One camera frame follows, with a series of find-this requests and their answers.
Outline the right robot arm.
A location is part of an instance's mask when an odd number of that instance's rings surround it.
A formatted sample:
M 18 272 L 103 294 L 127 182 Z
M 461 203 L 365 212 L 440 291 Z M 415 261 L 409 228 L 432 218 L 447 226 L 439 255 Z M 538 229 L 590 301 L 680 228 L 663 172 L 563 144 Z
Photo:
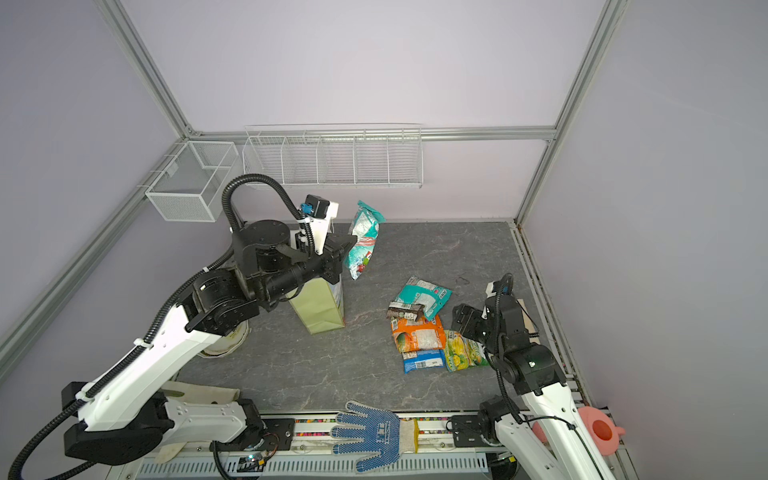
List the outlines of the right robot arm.
M 524 308 L 506 273 L 486 288 L 481 308 L 459 304 L 459 333 L 479 343 L 501 396 L 478 411 L 481 435 L 503 446 L 531 479 L 612 479 L 572 398 L 554 353 L 531 340 Z

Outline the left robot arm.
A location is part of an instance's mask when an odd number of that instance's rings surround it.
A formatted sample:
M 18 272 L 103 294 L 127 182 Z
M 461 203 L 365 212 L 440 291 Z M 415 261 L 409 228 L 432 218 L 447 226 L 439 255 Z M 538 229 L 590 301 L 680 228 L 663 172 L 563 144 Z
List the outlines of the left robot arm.
M 270 186 L 298 230 L 277 220 L 244 222 L 232 197 L 249 183 Z M 278 181 L 264 174 L 235 177 L 224 187 L 221 204 L 232 234 L 229 249 L 165 301 L 147 333 L 119 362 L 98 379 L 63 390 L 61 412 L 21 449 L 10 478 L 21 477 L 35 449 L 59 427 L 65 428 L 65 453 L 78 460 L 79 471 L 124 465 L 168 444 L 206 442 L 213 450 L 250 450 L 265 442 L 267 426 L 253 402 L 175 400 L 163 385 L 239 325 L 295 299 L 308 282 L 337 283 L 356 237 L 331 231 L 336 203 L 310 195 L 295 204 Z

